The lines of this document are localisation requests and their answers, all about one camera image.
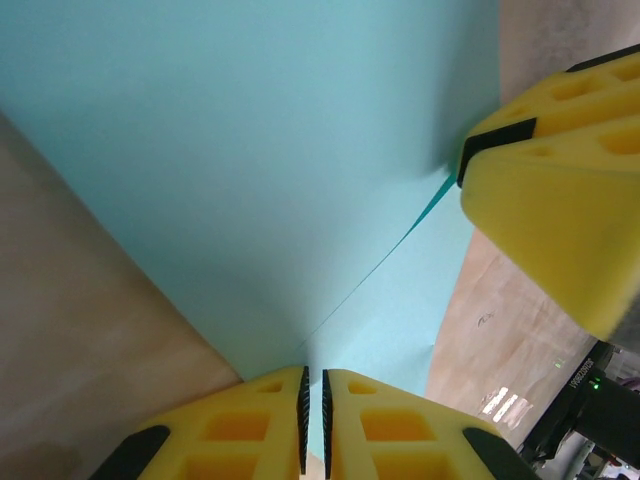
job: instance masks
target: black foam edge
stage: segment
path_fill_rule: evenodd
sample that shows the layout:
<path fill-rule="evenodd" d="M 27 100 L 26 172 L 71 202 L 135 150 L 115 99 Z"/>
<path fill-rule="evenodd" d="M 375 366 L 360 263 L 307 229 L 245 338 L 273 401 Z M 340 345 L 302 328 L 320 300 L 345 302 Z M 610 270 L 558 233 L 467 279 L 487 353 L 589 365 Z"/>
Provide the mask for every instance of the black foam edge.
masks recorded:
<path fill-rule="evenodd" d="M 616 52 L 611 52 L 607 53 L 606 55 L 592 58 L 591 60 L 577 63 L 573 67 L 567 69 L 567 73 L 580 72 L 591 67 L 597 67 L 598 65 L 602 65 L 603 63 L 611 62 L 613 60 L 617 60 L 628 55 L 633 55 L 634 53 L 638 52 L 640 52 L 640 43 L 638 43 L 637 45 L 631 45 L 630 47 L 623 48 L 622 50 L 618 50 Z"/>
<path fill-rule="evenodd" d="M 171 430 L 154 425 L 125 438 L 89 480 L 136 480 L 169 438 Z"/>
<path fill-rule="evenodd" d="M 504 438 L 474 427 L 462 433 L 495 480 L 540 480 Z"/>
<path fill-rule="evenodd" d="M 300 377 L 298 389 L 298 455 L 300 456 L 300 473 L 307 473 L 307 442 L 309 439 L 309 411 L 311 407 L 311 393 L 309 391 L 309 367 L 304 367 Z"/>
<path fill-rule="evenodd" d="M 533 138 L 533 132 L 536 129 L 536 122 L 537 118 L 530 118 L 489 132 L 468 137 L 464 142 L 464 147 L 462 148 L 462 159 L 460 161 L 460 170 L 458 171 L 457 179 L 458 186 L 462 187 L 464 174 L 467 171 L 469 162 L 474 155 L 480 153 L 482 150 L 507 145 L 509 143 L 522 142 Z"/>
<path fill-rule="evenodd" d="M 333 396 L 329 370 L 322 371 L 322 424 L 324 429 L 324 478 L 331 478 L 331 437 L 333 433 Z"/>

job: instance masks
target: yellow foam block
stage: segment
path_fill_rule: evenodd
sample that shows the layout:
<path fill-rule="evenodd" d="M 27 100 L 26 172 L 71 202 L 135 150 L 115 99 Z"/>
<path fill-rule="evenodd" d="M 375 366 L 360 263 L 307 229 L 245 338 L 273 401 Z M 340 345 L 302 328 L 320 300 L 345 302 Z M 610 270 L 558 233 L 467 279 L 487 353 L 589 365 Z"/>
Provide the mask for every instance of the yellow foam block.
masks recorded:
<path fill-rule="evenodd" d="M 332 480 L 495 478 L 463 434 L 476 427 L 498 435 L 491 425 L 347 370 L 327 372 Z"/>
<path fill-rule="evenodd" d="M 302 442 L 297 412 L 299 393 L 305 388 L 308 391 L 308 371 L 285 368 L 159 415 L 114 452 L 111 463 L 116 464 L 117 473 L 105 467 L 107 459 L 101 467 L 104 473 L 98 470 L 92 478 L 298 479 Z M 302 413 L 308 420 L 308 397 L 305 401 Z M 154 438 L 154 431 L 167 429 L 166 438 Z M 306 445 L 306 424 L 303 429 Z M 127 442 L 132 446 L 128 451 Z M 125 461 L 131 468 L 142 462 L 139 477 L 124 474 L 129 470 L 118 463 Z"/>
<path fill-rule="evenodd" d="M 478 153 L 462 208 L 607 340 L 640 291 L 640 115 Z"/>
<path fill-rule="evenodd" d="M 542 137 L 639 114 L 639 50 L 630 47 L 611 61 L 547 77 L 479 123 L 470 136 L 535 118 L 533 136 Z"/>

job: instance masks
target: teal paper sheet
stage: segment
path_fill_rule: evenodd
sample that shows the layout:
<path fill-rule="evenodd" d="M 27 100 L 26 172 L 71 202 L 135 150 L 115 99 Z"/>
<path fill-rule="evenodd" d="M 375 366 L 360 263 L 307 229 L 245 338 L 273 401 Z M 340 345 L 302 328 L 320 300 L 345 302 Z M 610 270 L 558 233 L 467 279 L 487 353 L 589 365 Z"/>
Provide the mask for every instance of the teal paper sheet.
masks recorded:
<path fill-rule="evenodd" d="M 457 187 L 363 279 L 497 106 L 496 0 L 23 0 L 0 42 L 0 108 L 244 378 L 424 390 Z"/>

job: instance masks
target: light blue paper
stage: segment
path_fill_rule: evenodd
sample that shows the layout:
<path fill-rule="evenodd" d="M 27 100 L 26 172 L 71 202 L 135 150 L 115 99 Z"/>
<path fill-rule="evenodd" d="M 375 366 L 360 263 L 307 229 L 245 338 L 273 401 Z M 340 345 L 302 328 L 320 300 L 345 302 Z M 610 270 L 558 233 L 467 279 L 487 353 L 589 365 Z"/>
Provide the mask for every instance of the light blue paper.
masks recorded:
<path fill-rule="evenodd" d="M 243 377 L 422 387 L 470 236 L 452 195 L 323 322 L 497 105 L 496 1 L 25 0 L 0 42 L 0 108 Z M 386 342 L 400 304 L 428 335 Z"/>

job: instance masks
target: square hole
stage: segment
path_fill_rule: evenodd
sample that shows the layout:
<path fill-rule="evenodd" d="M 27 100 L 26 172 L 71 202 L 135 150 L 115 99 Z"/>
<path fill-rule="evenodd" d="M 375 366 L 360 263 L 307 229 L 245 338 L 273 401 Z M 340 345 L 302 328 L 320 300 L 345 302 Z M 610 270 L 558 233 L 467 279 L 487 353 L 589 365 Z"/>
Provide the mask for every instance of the square hole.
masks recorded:
<path fill-rule="evenodd" d="M 209 422 L 203 439 L 259 442 L 264 440 L 268 427 L 268 412 L 225 412 L 218 414 Z"/>
<path fill-rule="evenodd" d="M 638 127 L 609 133 L 598 140 L 606 150 L 616 155 L 636 155 L 640 153 L 640 128 Z"/>
<path fill-rule="evenodd" d="M 623 82 L 635 80 L 636 78 L 640 78 L 640 62 L 623 65 L 622 67 L 617 68 L 611 73 L 613 73 Z"/>
<path fill-rule="evenodd" d="M 354 395 L 372 395 L 377 391 L 375 388 L 360 382 L 349 382 L 347 388 L 349 389 L 349 393 L 353 393 Z"/>
<path fill-rule="evenodd" d="M 258 463 L 255 454 L 198 455 L 188 457 L 184 480 L 251 480 Z"/>
<path fill-rule="evenodd" d="M 365 410 L 360 414 L 360 421 L 365 437 L 371 442 L 419 442 L 436 438 L 422 415 L 409 409 Z"/>
<path fill-rule="evenodd" d="M 460 480 L 444 453 L 412 452 L 373 455 L 379 480 Z"/>
<path fill-rule="evenodd" d="M 584 78 L 555 87 L 551 90 L 551 95 L 556 100 L 571 100 L 572 98 L 600 90 L 603 86 L 602 82 L 597 79 Z"/>

